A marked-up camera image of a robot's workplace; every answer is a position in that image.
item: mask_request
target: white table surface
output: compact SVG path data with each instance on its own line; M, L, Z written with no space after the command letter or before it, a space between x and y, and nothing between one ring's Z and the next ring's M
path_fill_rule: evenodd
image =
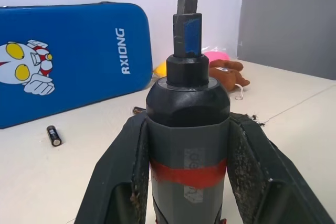
M256 114L267 136L295 163L336 220L335 81L243 62L251 81L232 111ZM92 170L148 90L0 130L0 223L72 223ZM52 147L55 125L64 144ZM242 223L228 180L223 214ZM148 197L148 224L155 223Z

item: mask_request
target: red tape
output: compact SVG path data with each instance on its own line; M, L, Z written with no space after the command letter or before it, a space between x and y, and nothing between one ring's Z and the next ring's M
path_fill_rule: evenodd
M158 181L204 189L216 186L225 176L226 158L218 165L197 169L171 169L151 159L151 171Z

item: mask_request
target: aa battery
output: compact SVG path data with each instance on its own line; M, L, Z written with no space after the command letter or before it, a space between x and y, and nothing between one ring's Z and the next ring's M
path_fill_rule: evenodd
M51 141L51 144L54 147L62 144L62 140L59 137L59 135L57 134L56 128L53 125L47 127L47 133L48 133L49 139Z

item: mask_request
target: battery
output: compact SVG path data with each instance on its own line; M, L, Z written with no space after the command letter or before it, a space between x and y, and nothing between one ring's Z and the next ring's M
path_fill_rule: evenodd
M139 114L139 113L142 113L142 112L144 112L144 111L146 111L146 109L141 108L141 107L134 107L134 108L133 108L133 114L134 114L134 115Z
M56 147L62 144L62 140L57 134L56 128L53 125L50 125L47 127L47 133L49 136L49 139L51 141L51 144Z

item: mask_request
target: brown plush toy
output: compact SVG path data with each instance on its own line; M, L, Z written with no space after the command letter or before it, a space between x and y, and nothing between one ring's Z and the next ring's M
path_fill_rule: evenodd
M243 64L237 61L214 60L209 64L209 76L219 80L227 91L233 91L237 88L236 84L242 87L250 84L241 76L243 68Z

